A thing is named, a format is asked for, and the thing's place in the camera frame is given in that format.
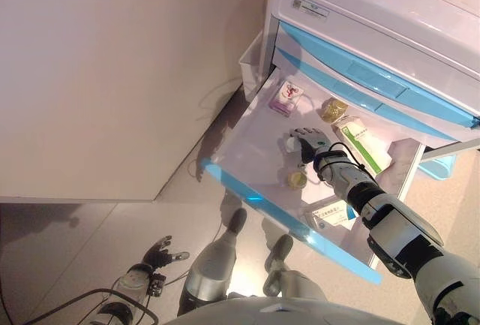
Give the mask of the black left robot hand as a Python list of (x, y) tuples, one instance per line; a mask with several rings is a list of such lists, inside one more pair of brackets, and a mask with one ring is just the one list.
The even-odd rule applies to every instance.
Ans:
[(165, 267), (172, 262), (187, 260), (190, 253), (181, 251), (170, 253), (168, 247), (171, 245), (173, 237), (171, 235), (159, 239), (143, 256), (143, 263), (148, 264), (153, 269)]

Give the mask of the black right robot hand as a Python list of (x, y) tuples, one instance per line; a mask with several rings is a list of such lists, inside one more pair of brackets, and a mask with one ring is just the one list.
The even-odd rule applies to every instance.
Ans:
[(311, 163), (317, 153), (331, 146), (329, 138), (317, 128), (295, 128), (285, 140), (288, 153), (299, 153), (303, 164)]

